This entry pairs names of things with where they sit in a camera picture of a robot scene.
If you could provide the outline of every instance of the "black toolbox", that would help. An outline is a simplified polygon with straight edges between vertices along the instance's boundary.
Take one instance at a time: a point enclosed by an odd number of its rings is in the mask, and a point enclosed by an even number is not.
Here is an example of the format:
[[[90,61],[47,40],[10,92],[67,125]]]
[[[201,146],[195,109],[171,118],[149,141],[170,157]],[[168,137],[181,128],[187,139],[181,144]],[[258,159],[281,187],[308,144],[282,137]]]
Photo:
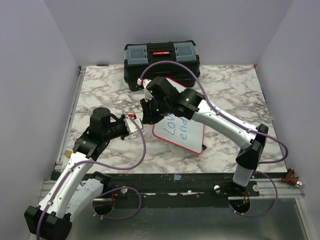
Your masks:
[[[198,49],[194,41],[161,42],[147,44],[127,44],[124,48],[124,81],[133,92],[143,87],[137,85],[137,79],[151,64],[163,60],[174,61],[185,65],[197,78],[200,76]],[[195,79],[182,67],[174,64],[159,64],[149,69],[144,79],[168,77],[191,88]]]

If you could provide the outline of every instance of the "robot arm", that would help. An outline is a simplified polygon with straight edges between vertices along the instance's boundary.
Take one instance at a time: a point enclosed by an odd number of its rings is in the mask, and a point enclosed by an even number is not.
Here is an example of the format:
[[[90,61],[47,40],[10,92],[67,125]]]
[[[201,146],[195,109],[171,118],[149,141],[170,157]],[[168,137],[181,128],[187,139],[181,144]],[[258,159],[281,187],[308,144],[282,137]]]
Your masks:
[[[134,114],[129,117],[134,118],[132,120],[140,129],[143,128],[141,120]],[[75,193],[83,177],[106,149],[110,140],[124,139],[138,131],[129,117],[122,115],[117,118],[104,107],[93,110],[89,127],[76,140],[70,160],[53,188],[37,207],[29,206],[25,211],[24,217],[31,233],[37,233],[40,222],[39,235],[42,238],[47,240],[67,238],[72,221],[85,206],[102,193],[109,181],[108,176],[95,172],[91,175],[91,179]]]
[[[222,116],[227,116],[248,129],[255,129],[265,134],[268,133],[267,126],[261,124],[256,127],[243,122],[216,106],[217,112],[215,112],[201,93],[191,88],[178,92],[165,77],[139,80],[138,83],[144,86],[145,94],[145,98],[140,100],[143,109],[143,124],[156,124],[164,116],[174,114],[177,117],[200,122],[220,132],[240,147],[236,157],[237,167],[233,182],[241,187],[248,185],[252,173],[258,167],[266,144],[266,137],[247,132]]]

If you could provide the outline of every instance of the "whiteboard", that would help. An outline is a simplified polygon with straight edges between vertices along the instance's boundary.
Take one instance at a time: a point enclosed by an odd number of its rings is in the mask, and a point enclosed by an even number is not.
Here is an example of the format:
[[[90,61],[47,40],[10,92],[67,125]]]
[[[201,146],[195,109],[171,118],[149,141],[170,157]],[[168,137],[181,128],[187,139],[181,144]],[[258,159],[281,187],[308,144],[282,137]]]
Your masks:
[[[167,79],[179,92],[185,89],[183,85],[170,78]],[[153,125],[152,133],[159,139],[196,154],[201,154],[203,150],[204,130],[205,126],[202,123],[170,114]]]

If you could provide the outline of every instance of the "white wall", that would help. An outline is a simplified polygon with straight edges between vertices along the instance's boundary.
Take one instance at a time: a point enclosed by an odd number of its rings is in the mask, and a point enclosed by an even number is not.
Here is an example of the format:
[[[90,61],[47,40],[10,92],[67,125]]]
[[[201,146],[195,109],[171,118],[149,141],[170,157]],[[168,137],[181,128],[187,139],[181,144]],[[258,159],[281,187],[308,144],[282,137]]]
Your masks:
[[[29,236],[24,212],[53,170],[79,68],[42,0],[0,7],[0,239]]]
[[[320,1],[295,0],[274,35],[257,75],[286,161],[303,191],[320,237]]]
[[[126,44],[194,40],[202,64],[256,64],[292,0],[44,0],[79,65]]]

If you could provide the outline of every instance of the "marble surface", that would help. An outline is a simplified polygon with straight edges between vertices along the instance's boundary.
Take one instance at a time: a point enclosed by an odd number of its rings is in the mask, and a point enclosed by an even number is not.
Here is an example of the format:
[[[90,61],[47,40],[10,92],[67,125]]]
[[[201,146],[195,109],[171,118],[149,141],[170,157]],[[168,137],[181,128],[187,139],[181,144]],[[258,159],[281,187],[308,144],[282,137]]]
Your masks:
[[[266,124],[269,134],[275,136],[271,117],[263,98],[262,90],[252,65],[203,65],[200,80],[211,102],[247,123]],[[131,92],[124,79],[123,65],[108,67],[89,66],[81,87],[67,149],[72,149],[75,140],[89,124],[94,108],[106,107],[116,116],[136,113],[142,119],[140,99],[143,92]],[[118,171],[94,165],[89,173],[233,173],[239,147],[224,135],[205,127],[204,144],[207,149],[197,155],[188,150],[158,139],[152,134],[152,126],[146,125],[144,162],[130,171]],[[118,167],[129,167],[139,161],[143,152],[138,133],[112,140],[99,161]],[[276,160],[282,156],[276,142],[267,141],[261,160]],[[262,164],[262,172],[286,172],[284,162]]]

